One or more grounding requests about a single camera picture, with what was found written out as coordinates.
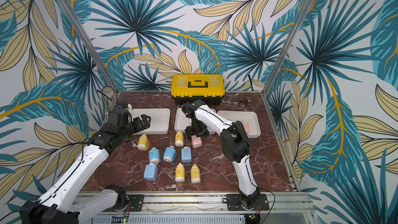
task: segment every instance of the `marble table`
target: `marble table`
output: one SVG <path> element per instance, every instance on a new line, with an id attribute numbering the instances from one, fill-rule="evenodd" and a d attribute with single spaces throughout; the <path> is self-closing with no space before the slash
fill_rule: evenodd
<path id="1" fill-rule="evenodd" d="M 233 103 L 250 99 L 249 104 Z M 177 106 L 168 92 L 121 92 L 119 102 L 133 104 L 133 108 L 169 108 L 171 110 L 169 132 L 165 135 L 148 135 L 150 146 L 161 152 L 174 145 L 176 131 L 174 121 Z M 250 139 L 258 155 L 250 158 L 251 169 L 258 186 L 268 191 L 292 191 L 286 167 L 282 160 L 271 123 L 260 93 L 226 93 L 218 110 L 254 111 L 261 128 L 260 137 Z M 187 137 L 184 142 L 192 149 L 192 162 L 184 165 L 186 181 L 176 183 L 175 169 L 181 162 L 181 151 L 177 150 L 174 163 L 162 161 L 156 181 L 145 181 L 145 166 L 148 153 L 139 152 L 136 145 L 139 136 L 131 136 L 129 142 L 119 146 L 90 177 L 83 191 L 101 191 L 110 184 L 126 187 L 128 191 L 238 191 L 238 178 L 232 163 L 222 155 L 221 140 L 217 133 L 202 138 L 202 147 L 192 148 Z M 250 155 L 256 153 L 250 149 Z M 201 171 L 201 183 L 192 184 L 190 170 L 196 163 Z"/>

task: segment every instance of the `metal grille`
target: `metal grille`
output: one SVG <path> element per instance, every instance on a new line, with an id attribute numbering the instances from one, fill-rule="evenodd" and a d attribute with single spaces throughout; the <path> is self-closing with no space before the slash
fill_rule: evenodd
<path id="1" fill-rule="evenodd" d="M 96 215 L 93 224 L 111 223 L 111 215 Z M 245 218 L 240 214 L 135 214 L 127 223 L 145 224 L 245 224 Z"/>

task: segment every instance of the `blue bottle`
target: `blue bottle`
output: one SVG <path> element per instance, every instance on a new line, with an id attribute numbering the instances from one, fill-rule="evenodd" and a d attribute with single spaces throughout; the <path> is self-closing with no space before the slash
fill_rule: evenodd
<path id="1" fill-rule="evenodd" d="M 174 146 L 167 147 L 163 154 L 163 160 L 166 162 L 174 162 L 177 157 L 177 152 Z"/>
<path id="2" fill-rule="evenodd" d="M 160 163 L 160 151 L 155 147 L 149 150 L 149 162 L 155 165 Z"/>
<path id="3" fill-rule="evenodd" d="M 158 177 L 158 167 L 154 163 L 145 166 L 144 179 L 147 181 L 155 181 Z"/>
<path id="4" fill-rule="evenodd" d="M 181 149 L 181 161 L 183 163 L 192 162 L 191 148 L 185 146 Z"/>

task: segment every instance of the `toolbox handle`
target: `toolbox handle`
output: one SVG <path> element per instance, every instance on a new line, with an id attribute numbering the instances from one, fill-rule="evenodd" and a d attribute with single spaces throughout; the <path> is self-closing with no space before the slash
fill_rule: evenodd
<path id="1" fill-rule="evenodd" d="M 191 85 L 191 82 L 188 82 L 188 87 L 209 87 L 209 84 L 207 83 L 207 82 L 205 82 L 205 84 L 204 85 L 195 85 L 195 86 L 192 86 Z"/>

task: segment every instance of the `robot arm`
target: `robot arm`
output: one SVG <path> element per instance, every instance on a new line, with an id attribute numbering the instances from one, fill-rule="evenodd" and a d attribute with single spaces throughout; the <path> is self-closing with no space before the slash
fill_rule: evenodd
<path id="1" fill-rule="evenodd" d="M 125 108 L 110 111 L 107 123 L 88 140 L 83 153 L 65 174 L 37 202 L 27 201 L 21 207 L 22 223 L 77 224 L 114 205 L 123 208 L 127 204 L 125 191 L 114 185 L 85 202 L 72 203 L 92 173 L 123 139 L 150 127 L 150 117 L 143 114 L 141 118 L 132 119 Z"/>
<path id="2" fill-rule="evenodd" d="M 238 177 L 242 206 L 248 210 L 253 209 L 260 197 L 260 190 L 251 172 L 250 146 L 243 124 L 239 121 L 232 122 L 212 112 L 201 100 L 183 104 L 182 112 L 192 123 L 185 130 L 188 139 L 194 135 L 198 137 L 208 135 L 207 126 L 220 135 L 222 152 L 232 162 Z"/>

